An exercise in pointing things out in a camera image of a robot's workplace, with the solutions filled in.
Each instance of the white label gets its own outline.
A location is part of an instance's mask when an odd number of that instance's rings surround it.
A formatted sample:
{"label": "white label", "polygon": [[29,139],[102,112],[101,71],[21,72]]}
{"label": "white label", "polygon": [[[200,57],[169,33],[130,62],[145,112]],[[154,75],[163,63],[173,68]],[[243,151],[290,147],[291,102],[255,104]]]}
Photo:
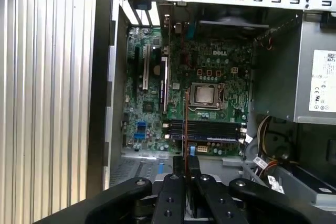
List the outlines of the white label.
{"label": "white label", "polygon": [[277,180],[272,176],[267,176],[267,178],[270,185],[273,185],[275,182],[277,182]]}
{"label": "white label", "polygon": [[249,144],[250,142],[252,142],[252,140],[253,140],[253,137],[246,134],[245,142]]}
{"label": "white label", "polygon": [[253,162],[256,163],[263,170],[267,167],[267,163],[263,161],[260,157],[256,157]]}
{"label": "white label", "polygon": [[332,191],[327,188],[319,188],[319,189],[324,193],[332,193]]}
{"label": "white label", "polygon": [[309,111],[336,112],[336,51],[315,50]]}
{"label": "white label", "polygon": [[277,191],[277,192],[282,193],[282,194],[285,194],[283,187],[280,186],[277,181],[275,181],[275,183],[273,183],[272,190]]}

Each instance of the green circuit board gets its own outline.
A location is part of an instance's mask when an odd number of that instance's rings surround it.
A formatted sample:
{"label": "green circuit board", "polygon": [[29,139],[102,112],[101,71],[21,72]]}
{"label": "green circuit board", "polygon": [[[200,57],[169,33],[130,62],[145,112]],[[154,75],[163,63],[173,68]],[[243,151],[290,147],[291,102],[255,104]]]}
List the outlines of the green circuit board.
{"label": "green circuit board", "polygon": [[[124,103],[124,113],[127,115],[128,123],[124,126],[123,145],[135,150],[179,152],[181,144],[178,145],[174,140],[165,139],[162,131],[162,115],[159,111],[160,81],[153,72],[154,54],[151,54],[148,90],[142,89],[144,49],[146,45],[161,47],[163,39],[161,30],[159,28],[133,27],[129,31],[128,38],[128,67]],[[136,47],[140,49],[137,62],[134,61]],[[141,132],[138,131],[139,124],[145,124]],[[139,138],[134,137],[137,134],[141,134]]]}
{"label": "green circuit board", "polygon": [[[167,112],[162,113],[159,110],[160,76],[155,71],[158,63],[153,51],[150,54],[146,90],[142,86],[143,68],[146,47],[163,50],[163,45],[166,45],[167,41],[166,35],[162,35],[160,28],[132,27],[129,30],[123,126],[125,148],[136,151],[179,153],[181,141],[167,137],[164,122],[171,119],[184,119],[184,94],[187,89],[190,90],[193,83],[201,83],[198,84],[201,86],[220,84],[221,88],[216,90],[221,90],[218,96],[221,99],[216,108],[192,107],[188,112],[189,120],[246,122],[252,47],[232,41],[210,40],[186,40],[181,47],[181,37],[172,35]],[[136,50],[139,54],[138,59],[135,57]],[[197,146],[207,149],[206,152],[202,152],[204,155],[238,154],[237,144],[205,142],[198,143]]]}
{"label": "green circuit board", "polygon": [[171,43],[168,118],[183,119],[185,91],[190,89],[192,83],[206,83],[220,84],[223,89],[221,98],[224,99],[218,99],[217,108],[190,108],[189,120],[246,122],[252,51],[252,45],[232,41],[190,40],[184,42],[182,47],[180,37],[174,37]]}

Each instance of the pcie slot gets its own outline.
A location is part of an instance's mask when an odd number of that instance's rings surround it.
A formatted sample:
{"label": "pcie slot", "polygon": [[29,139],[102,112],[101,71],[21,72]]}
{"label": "pcie slot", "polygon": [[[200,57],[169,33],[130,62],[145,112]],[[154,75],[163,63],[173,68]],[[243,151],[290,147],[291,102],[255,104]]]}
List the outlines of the pcie slot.
{"label": "pcie slot", "polygon": [[143,64],[143,80],[142,80],[142,89],[148,90],[149,83],[149,63],[151,61],[151,45],[147,44],[143,51],[144,55],[144,64]]}
{"label": "pcie slot", "polygon": [[136,47],[134,51],[134,62],[133,62],[133,97],[135,101],[137,100],[137,89],[138,89],[138,78],[139,78],[139,59],[140,59],[140,48]]}
{"label": "pcie slot", "polygon": [[167,111],[167,88],[168,88],[168,57],[162,57],[160,64],[160,94],[159,108],[161,111]]}

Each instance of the power supply label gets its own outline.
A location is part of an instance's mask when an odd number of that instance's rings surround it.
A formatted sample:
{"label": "power supply label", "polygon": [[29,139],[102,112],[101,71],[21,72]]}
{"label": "power supply label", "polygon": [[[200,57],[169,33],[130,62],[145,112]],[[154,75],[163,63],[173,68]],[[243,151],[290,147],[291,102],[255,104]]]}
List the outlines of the power supply label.
{"label": "power supply label", "polygon": [[314,51],[309,111],[336,112],[336,51]]}

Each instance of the blue sata port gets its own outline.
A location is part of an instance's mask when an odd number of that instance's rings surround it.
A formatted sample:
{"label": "blue sata port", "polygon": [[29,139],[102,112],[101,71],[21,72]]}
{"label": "blue sata port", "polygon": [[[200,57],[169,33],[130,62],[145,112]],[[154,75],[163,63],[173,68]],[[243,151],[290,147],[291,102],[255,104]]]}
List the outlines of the blue sata port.
{"label": "blue sata port", "polygon": [[146,122],[138,122],[137,126],[139,127],[146,127]]}
{"label": "blue sata port", "polygon": [[145,133],[135,133],[134,138],[135,139],[145,139]]}

